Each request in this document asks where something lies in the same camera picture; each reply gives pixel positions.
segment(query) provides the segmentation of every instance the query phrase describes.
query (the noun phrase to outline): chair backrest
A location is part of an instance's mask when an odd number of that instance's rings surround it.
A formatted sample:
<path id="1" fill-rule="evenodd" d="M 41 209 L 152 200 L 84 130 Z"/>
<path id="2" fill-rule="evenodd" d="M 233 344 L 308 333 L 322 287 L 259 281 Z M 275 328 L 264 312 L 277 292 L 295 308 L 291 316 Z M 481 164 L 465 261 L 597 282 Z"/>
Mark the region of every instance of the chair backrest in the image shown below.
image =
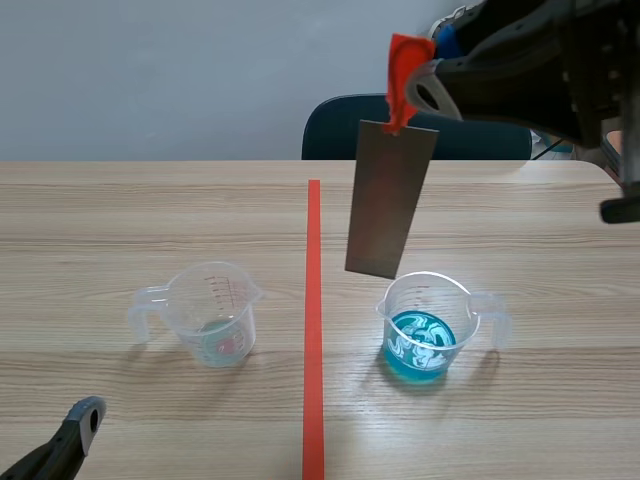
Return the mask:
<path id="1" fill-rule="evenodd" d="M 360 120 L 389 121 L 382 94 L 336 97 L 313 111 L 304 130 L 303 160 L 356 158 Z M 418 113 L 409 126 L 438 130 L 435 160 L 528 160 L 531 132 L 497 122 L 458 122 L 440 115 Z"/>

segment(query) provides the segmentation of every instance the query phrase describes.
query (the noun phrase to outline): metal plate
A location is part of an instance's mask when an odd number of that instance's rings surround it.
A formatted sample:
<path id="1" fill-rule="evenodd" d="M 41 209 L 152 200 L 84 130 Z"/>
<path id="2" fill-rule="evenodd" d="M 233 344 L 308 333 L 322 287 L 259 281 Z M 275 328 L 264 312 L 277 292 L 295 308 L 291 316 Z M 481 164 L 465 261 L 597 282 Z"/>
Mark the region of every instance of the metal plate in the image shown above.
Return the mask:
<path id="1" fill-rule="evenodd" d="M 360 122 L 345 270 L 394 279 L 438 132 Z"/>

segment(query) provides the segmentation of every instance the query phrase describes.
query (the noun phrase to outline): small amount of liquid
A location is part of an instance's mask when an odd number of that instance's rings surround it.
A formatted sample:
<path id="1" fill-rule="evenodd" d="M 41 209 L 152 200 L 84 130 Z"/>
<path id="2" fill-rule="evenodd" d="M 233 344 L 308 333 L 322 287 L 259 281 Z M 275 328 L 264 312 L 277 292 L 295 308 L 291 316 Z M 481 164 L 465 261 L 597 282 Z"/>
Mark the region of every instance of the small amount of liquid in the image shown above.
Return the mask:
<path id="1" fill-rule="evenodd" d="M 217 320 L 200 329 L 203 333 L 212 332 L 201 337 L 200 348 L 194 352 L 204 364 L 213 367 L 233 365 L 247 354 L 248 339 L 240 326 L 235 324 L 230 328 L 223 328 L 232 322 L 233 318 Z"/>
<path id="2" fill-rule="evenodd" d="M 408 311 L 392 319 L 407 337 L 423 345 L 448 347 L 456 338 L 443 320 L 426 312 Z M 391 330 L 384 345 L 384 355 L 391 369 L 411 382 L 430 382 L 447 371 L 454 350 L 438 351 L 419 347 Z"/>

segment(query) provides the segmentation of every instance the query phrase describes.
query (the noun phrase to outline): clear plastic cup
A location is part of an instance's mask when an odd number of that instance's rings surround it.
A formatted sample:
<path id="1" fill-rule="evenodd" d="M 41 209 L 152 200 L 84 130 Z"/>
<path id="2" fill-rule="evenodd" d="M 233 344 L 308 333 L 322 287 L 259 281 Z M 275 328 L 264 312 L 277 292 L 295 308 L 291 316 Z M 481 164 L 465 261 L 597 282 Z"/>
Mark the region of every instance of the clear plastic cup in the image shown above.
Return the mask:
<path id="1" fill-rule="evenodd" d="M 195 265 L 167 285 L 138 290 L 129 309 L 136 340 L 150 340 L 147 317 L 157 313 L 202 363 L 224 367 L 242 360 L 253 347 L 252 305 L 262 292 L 251 277 L 226 262 Z"/>
<path id="2" fill-rule="evenodd" d="M 409 381 L 431 381 L 445 373 L 481 322 L 493 323 L 495 348 L 504 348 L 511 335 L 511 317 L 501 297 L 471 294 L 434 272 L 396 279 L 376 311 L 385 319 L 385 358 Z"/>

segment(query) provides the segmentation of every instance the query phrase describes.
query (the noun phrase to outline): red tape line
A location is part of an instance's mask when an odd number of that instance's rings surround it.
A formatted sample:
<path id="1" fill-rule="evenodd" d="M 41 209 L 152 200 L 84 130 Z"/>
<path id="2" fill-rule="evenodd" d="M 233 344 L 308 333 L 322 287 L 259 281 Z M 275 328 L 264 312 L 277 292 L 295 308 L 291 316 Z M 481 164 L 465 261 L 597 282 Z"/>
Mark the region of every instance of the red tape line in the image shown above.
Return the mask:
<path id="1" fill-rule="evenodd" d="M 304 302 L 303 480 L 324 480 L 324 399 L 322 382 L 320 180 L 309 180 L 307 282 Z"/>

